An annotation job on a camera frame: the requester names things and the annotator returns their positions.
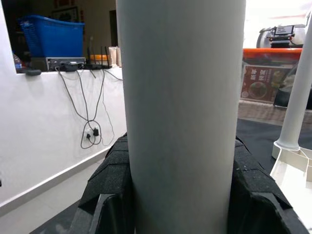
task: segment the black surface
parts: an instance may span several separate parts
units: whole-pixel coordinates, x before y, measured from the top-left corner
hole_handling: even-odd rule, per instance
[[[70,225],[74,219],[80,201],[75,202],[56,216],[42,224],[30,234],[66,234],[69,232]]]
[[[127,136],[120,137],[88,180],[70,234],[133,234],[134,199]]]
[[[228,234],[308,234],[273,178],[235,143]]]
[[[282,127],[239,119],[236,135],[245,143],[253,157],[270,173],[275,159],[271,157],[273,142],[279,138]],[[302,130],[299,138],[301,147],[312,149],[312,131]]]
[[[253,157],[264,168],[264,170],[261,172],[261,173],[263,173],[263,175],[261,175],[261,176],[263,176],[263,178],[268,176],[268,174],[270,173],[270,171],[271,171],[271,169],[275,163],[275,160],[271,157],[271,153],[272,153],[272,148],[273,148],[273,142],[278,139],[280,131],[281,131],[281,127],[276,126],[276,125],[270,125],[270,124],[258,123],[258,122],[253,122],[253,121],[240,120],[240,119],[237,122],[237,136],[245,143],[245,145],[247,146],[248,150],[253,155]],[[301,135],[300,135],[299,143],[302,147],[312,148],[312,131],[303,130],[301,132]],[[119,147],[120,147],[119,150],[121,150],[121,151],[127,151],[128,150],[127,149],[127,142],[125,140],[119,142]],[[248,178],[247,178],[246,183],[251,185],[252,190],[257,189],[258,185],[256,185],[256,183],[253,183],[253,180],[252,180],[255,177],[255,175],[253,175],[254,170],[252,170],[252,168],[253,169],[254,169],[254,167],[258,168],[257,162],[254,160],[254,161],[245,161],[245,163],[246,163],[245,165],[244,164],[240,164],[240,165],[234,164],[234,170],[236,170],[239,167],[244,167],[244,166],[248,166],[249,169],[251,168],[251,170],[246,171],[246,174],[249,174],[248,177],[250,179],[248,181]],[[101,171],[101,167],[99,167],[97,169],[97,171],[95,171],[93,176],[96,176],[98,173],[100,173],[100,171]],[[275,194],[274,197],[272,197],[270,194],[267,195],[267,197],[265,197],[266,194],[263,193],[263,190],[257,190],[256,193],[253,194],[254,200],[252,202],[250,202],[250,207],[252,207],[252,209],[254,209],[254,210],[260,209],[259,204],[262,203],[262,204],[264,204],[264,206],[266,206],[266,208],[263,209],[262,211],[259,210],[259,215],[262,215],[263,217],[271,217],[272,218],[272,211],[274,211],[274,207],[276,208],[276,206],[278,204],[280,204],[282,207],[280,207],[279,209],[285,209],[284,215],[288,218],[288,222],[291,220],[296,221],[296,215],[294,212],[292,212],[292,209],[289,209],[290,206],[289,206],[287,200],[284,198],[284,196],[281,195],[279,192],[277,192],[277,194]],[[43,224],[42,226],[37,228],[32,233],[33,234],[39,234],[39,233],[42,233],[43,230],[48,230],[45,233],[49,233],[49,234],[50,233],[51,234],[56,233],[56,234],[58,234],[60,232],[55,231],[55,226],[57,224],[62,226],[63,229],[67,230],[69,228],[69,225],[70,225],[70,224],[68,225],[67,220],[70,220],[70,221],[73,220],[74,213],[75,213],[75,210],[77,209],[77,206],[78,206],[78,203],[73,204],[71,207],[69,207],[68,209],[59,213],[57,216],[55,216],[54,218],[47,221],[45,224]],[[247,217],[253,216],[252,212],[246,213],[246,214],[247,214]],[[249,223],[249,222],[253,223],[254,222],[254,220],[252,222],[248,218],[246,220],[248,220],[247,223]],[[257,225],[266,226],[267,223],[259,221],[257,223]]]

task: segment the white baseboard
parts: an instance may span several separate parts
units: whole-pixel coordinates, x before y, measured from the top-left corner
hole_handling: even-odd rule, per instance
[[[82,170],[86,169],[87,167],[91,166],[92,164],[104,159],[106,153],[110,147],[105,148],[104,150],[94,154],[81,162],[55,174],[54,176],[47,178],[46,180],[40,182],[39,184],[27,189],[26,191],[0,203],[0,217],[9,213],[10,211],[16,209],[17,207],[21,206],[22,204],[30,201],[31,199],[35,198],[36,196],[46,192],[47,190],[53,188],[54,186],[58,185],[59,183],[63,182],[64,180],[68,179],[69,177],[73,176],[74,174],[81,172]]]

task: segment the white cylindrical pole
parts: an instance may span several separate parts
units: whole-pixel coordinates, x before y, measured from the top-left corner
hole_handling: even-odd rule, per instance
[[[225,234],[244,0],[118,0],[138,234]]]
[[[281,135],[277,145],[299,150],[298,139],[312,85],[312,24],[309,24],[302,49]]]

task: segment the electronic device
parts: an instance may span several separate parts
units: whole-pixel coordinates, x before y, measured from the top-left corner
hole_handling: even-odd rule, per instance
[[[293,25],[274,27],[269,39],[271,48],[289,48],[292,43]]]
[[[43,72],[55,71],[55,68],[61,67],[62,64],[84,64],[85,57],[60,57],[60,58],[32,58],[31,64],[33,69],[39,69]]]
[[[112,66],[109,64],[109,58],[108,58],[106,46],[105,46],[105,55],[107,57],[107,65],[103,64],[103,46],[101,46],[101,64],[97,64],[96,55],[95,55],[93,49],[92,49],[92,51],[93,51],[94,63],[91,63],[90,48],[87,48],[88,59],[86,61],[86,64],[84,65],[84,69],[86,69],[86,70],[101,70],[101,69],[112,68]]]

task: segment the wall outlet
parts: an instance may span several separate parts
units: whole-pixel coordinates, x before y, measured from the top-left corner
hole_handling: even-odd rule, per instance
[[[90,136],[93,136],[93,129],[92,128],[88,128],[84,131],[84,137],[87,138],[87,134],[90,134]]]

